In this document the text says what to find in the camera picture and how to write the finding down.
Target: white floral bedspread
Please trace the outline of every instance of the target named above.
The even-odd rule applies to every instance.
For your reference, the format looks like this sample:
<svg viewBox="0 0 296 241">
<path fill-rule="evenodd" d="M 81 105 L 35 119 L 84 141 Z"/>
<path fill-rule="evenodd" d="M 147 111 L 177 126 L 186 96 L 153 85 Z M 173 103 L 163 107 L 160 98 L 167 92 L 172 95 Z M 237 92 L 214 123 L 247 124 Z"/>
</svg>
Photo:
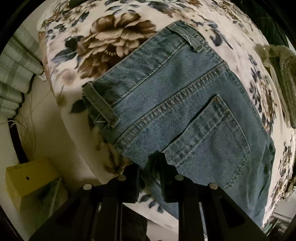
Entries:
<svg viewBox="0 0 296 241">
<path fill-rule="evenodd" d="M 46 46 L 44 64 L 64 124 L 78 150 L 101 183 L 119 175 L 129 163 L 106 143 L 81 99 L 82 86 L 104 74 L 149 37 L 176 20 L 196 28 L 227 61 L 253 101 L 274 140 L 276 156 L 263 223 L 272 214 L 292 175 L 295 132 L 287 127 L 279 97 L 256 44 L 268 44 L 254 23 L 229 1 L 88 0 L 71 8 L 57 0 L 39 21 Z M 178 231 L 178 221 L 144 189 L 130 208 Z"/>
</svg>

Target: plaid curtain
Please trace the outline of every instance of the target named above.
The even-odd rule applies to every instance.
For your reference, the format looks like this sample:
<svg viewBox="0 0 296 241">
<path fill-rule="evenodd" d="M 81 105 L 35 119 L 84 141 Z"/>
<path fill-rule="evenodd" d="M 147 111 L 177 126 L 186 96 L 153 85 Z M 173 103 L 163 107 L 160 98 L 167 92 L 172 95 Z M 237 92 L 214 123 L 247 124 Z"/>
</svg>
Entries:
<svg viewBox="0 0 296 241">
<path fill-rule="evenodd" d="M 28 93 L 35 75 L 43 73 L 38 42 L 21 25 L 0 55 L 0 112 L 16 115 L 22 93 Z"/>
</svg>

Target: tile floor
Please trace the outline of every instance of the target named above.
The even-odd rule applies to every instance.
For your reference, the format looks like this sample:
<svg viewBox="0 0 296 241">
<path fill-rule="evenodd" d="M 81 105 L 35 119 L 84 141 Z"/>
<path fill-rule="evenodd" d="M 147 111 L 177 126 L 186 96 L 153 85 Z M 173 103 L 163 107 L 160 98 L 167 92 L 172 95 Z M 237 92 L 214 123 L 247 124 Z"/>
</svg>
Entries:
<svg viewBox="0 0 296 241">
<path fill-rule="evenodd" d="M 45 9 L 55 0 L 46 0 L 23 23 L 24 27 L 38 40 L 36 23 Z M 23 149 L 30 161 L 48 158 L 62 175 L 70 192 L 85 183 L 99 185 L 98 180 L 77 152 L 64 123 L 59 108 L 50 91 L 49 84 L 36 77 L 32 91 L 16 119 L 23 140 Z M 178 235 L 153 222 L 149 222 L 148 236 L 151 241 L 177 241 Z"/>
</svg>

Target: silver screw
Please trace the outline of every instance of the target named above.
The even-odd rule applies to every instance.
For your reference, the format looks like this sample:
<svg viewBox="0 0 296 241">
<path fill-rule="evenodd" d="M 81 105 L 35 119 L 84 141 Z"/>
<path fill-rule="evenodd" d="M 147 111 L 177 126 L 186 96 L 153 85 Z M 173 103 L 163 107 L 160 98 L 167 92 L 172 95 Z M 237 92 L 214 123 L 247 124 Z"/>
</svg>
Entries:
<svg viewBox="0 0 296 241">
<path fill-rule="evenodd" d="M 119 181 L 125 181 L 126 180 L 126 176 L 125 175 L 120 175 L 120 176 L 117 177 L 117 179 Z"/>
<path fill-rule="evenodd" d="M 216 183 L 210 183 L 210 188 L 216 190 L 218 189 L 218 185 Z"/>
<path fill-rule="evenodd" d="M 175 179 L 176 179 L 177 181 L 183 181 L 184 177 L 183 177 L 182 175 L 176 175 L 176 176 L 175 176 Z"/>
<path fill-rule="evenodd" d="M 84 184 L 84 185 L 83 185 L 83 189 L 84 189 L 84 190 L 91 190 L 91 189 L 92 189 L 92 184 L 89 184 L 89 183 Z"/>
</svg>

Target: denim fabric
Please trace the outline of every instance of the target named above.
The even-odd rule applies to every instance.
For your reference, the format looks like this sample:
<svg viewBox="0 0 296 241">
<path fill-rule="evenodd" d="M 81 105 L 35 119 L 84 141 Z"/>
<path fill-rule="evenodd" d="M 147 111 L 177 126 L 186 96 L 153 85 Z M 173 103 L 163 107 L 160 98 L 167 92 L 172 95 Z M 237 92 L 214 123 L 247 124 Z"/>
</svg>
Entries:
<svg viewBox="0 0 296 241">
<path fill-rule="evenodd" d="M 170 214 L 178 217 L 178 206 L 163 201 L 148 160 L 156 150 L 195 183 L 216 182 L 262 225 L 273 141 L 240 80 L 186 23 L 170 24 L 88 83 L 83 101 L 102 135 L 141 166 Z"/>
</svg>

